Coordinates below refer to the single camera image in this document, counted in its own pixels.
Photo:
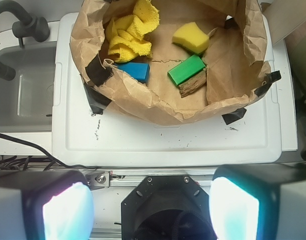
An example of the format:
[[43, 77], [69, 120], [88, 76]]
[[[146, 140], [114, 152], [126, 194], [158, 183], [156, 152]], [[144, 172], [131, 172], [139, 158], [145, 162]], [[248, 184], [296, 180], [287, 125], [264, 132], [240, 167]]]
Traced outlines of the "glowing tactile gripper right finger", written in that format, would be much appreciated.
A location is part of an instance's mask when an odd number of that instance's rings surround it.
[[219, 166], [209, 212], [220, 240], [306, 240], [306, 163]]

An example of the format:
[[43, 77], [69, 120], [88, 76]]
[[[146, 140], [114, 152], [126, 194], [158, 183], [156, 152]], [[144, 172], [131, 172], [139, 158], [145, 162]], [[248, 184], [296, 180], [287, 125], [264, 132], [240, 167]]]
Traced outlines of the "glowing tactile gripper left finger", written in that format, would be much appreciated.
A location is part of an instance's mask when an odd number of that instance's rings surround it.
[[78, 170], [0, 171], [0, 240], [88, 240], [94, 217]]

